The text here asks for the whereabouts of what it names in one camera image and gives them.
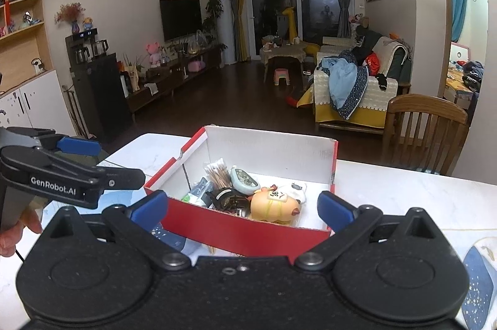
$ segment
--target door handle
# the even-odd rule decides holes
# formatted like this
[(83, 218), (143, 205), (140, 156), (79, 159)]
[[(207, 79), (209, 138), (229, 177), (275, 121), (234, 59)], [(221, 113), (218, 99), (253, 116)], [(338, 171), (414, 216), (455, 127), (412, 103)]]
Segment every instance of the door handle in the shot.
[(28, 97), (26, 96), (26, 92), (24, 92), (24, 98), (26, 99), (26, 104), (28, 106), (28, 109), (31, 110), (31, 107), (30, 107), (29, 102), (28, 102)]

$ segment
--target yellow giraffe toy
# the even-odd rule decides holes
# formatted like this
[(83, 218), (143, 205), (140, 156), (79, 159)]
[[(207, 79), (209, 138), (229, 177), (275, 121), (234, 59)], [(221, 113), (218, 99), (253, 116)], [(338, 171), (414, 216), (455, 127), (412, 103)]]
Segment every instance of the yellow giraffe toy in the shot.
[[(288, 7), (281, 14), (288, 16), (288, 29), (290, 33), (290, 43), (293, 43), (293, 39), (297, 37), (297, 28), (295, 25), (295, 11), (293, 7)], [(314, 43), (305, 43), (307, 47), (304, 51), (307, 55), (314, 57), (314, 64), (317, 64), (317, 53), (319, 52), (321, 46)]]

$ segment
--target television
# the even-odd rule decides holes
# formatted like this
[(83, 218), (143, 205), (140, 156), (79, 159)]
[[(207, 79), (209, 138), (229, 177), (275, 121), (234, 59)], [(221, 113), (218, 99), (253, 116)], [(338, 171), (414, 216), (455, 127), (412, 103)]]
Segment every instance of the television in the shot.
[(202, 30), (200, 0), (161, 0), (161, 16), (165, 41)]

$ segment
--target pink bag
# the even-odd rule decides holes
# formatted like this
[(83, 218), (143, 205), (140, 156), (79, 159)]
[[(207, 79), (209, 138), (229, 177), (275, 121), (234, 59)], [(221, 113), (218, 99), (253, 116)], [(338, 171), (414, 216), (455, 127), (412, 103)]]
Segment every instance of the pink bag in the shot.
[(188, 63), (188, 72), (198, 72), (205, 68), (203, 61), (190, 61)]

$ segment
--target sofa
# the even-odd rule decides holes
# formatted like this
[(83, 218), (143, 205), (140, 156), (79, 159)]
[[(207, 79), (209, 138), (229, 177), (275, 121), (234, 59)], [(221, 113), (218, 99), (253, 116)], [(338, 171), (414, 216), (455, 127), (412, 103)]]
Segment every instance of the sofa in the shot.
[(355, 37), (324, 38), (323, 46), (317, 54), (317, 63), (327, 56), (337, 56), (342, 50), (352, 51), (359, 63), (374, 52), (380, 59), (383, 72), (387, 77), (387, 90), (379, 88), (375, 77), (368, 77), (368, 85), (358, 107), (348, 120), (344, 120), (331, 107), (329, 77), (323, 71), (316, 70), (314, 83), (297, 103), (297, 107), (312, 104), (314, 107), (316, 128), (325, 126), (351, 131), (364, 131), (381, 134), (385, 126), (387, 106), (390, 99), (398, 94), (408, 93), (411, 80), (412, 62), (407, 56), (407, 48), (382, 36), (373, 30), (358, 26)]

